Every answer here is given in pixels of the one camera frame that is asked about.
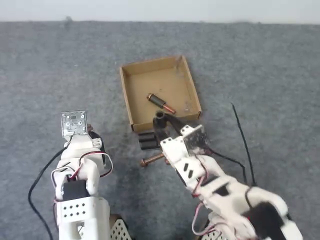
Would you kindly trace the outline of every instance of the circuit board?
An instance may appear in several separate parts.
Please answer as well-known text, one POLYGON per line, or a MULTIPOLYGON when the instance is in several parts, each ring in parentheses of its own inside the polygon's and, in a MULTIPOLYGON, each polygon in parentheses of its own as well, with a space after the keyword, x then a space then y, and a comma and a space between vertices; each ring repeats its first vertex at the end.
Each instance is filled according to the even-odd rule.
POLYGON ((61 129, 63 137, 88 134, 86 111, 62 112, 61 129))

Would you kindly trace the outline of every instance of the gray carpet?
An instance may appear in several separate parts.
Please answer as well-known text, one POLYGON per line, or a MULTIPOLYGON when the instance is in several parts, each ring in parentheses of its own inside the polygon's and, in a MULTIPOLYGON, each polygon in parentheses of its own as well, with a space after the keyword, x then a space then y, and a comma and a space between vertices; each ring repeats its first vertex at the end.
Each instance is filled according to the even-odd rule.
MULTIPOLYGON (((112 154, 100 194, 130 233, 192 239, 197 201, 163 161, 139 167, 155 151, 141 151, 131 133, 118 72, 175 54, 189 62, 212 147, 248 166, 233 102, 258 184, 284 198, 304 239, 319 239, 320 26, 126 22, 0 23, 0 239, 48 239, 27 193, 63 146, 60 112, 78 109, 112 154)), ((242 179, 237 165, 219 162, 242 179)), ((55 165, 33 200, 57 239, 55 165)))

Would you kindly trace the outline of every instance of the hole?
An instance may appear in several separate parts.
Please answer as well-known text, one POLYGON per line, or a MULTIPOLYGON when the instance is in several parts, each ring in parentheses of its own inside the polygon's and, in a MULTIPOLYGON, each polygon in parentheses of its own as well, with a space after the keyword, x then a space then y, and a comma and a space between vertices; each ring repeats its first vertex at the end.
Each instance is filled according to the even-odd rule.
POLYGON ((183 171, 187 171, 188 166, 189 166, 189 164, 188 164, 188 163, 186 163, 186 164, 184 165, 183 171))
POLYGON ((164 113, 162 111, 157 111, 155 116, 160 119, 160 118, 163 118, 164 113))
POLYGON ((188 174, 188 178, 191 178, 193 174, 194 174, 194 171, 193 171, 193 170, 190 170, 190 171, 189 171, 189 174, 188 174))

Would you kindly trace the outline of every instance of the perforated metal plate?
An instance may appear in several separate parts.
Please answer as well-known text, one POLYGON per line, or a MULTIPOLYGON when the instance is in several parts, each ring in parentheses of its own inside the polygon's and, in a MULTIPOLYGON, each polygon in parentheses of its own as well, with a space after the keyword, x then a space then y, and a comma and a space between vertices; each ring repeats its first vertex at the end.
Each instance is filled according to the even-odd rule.
POLYGON ((61 129, 63 137, 88 134, 86 111, 62 112, 61 129))
POLYGON ((228 240, 225 237, 221 236, 219 231, 214 231, 210 234, 204 235, 201 240, 228 240))
POLYGON ((131 240, 125 222, 122 219, 115 221, 111 228, 111 240, 131 240))

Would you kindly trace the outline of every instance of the black cylinder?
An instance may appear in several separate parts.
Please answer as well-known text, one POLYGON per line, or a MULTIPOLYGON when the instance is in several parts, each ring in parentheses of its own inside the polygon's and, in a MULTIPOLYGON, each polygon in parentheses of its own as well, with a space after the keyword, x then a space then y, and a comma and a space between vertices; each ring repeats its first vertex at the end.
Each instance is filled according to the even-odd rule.
POLYGON ((149 95, 147 96, 147 99, 153 104, 157 105, 159 108, 163 108, 164 105, 166 104, 165 101, 163 101, 161 98, 157 97, 153 93, 149 93, 149 95))
POLYGON ((160 146, 159 146, 157 140, 140 142, 140 148, 141 148, 141 150, 157 149, 157 148, 159 148, 159 147, 160 147, 160 146))
POLYGON ((146 132, 139 134, 139 143, 156 140, 156 135, 154 132, 146 132))

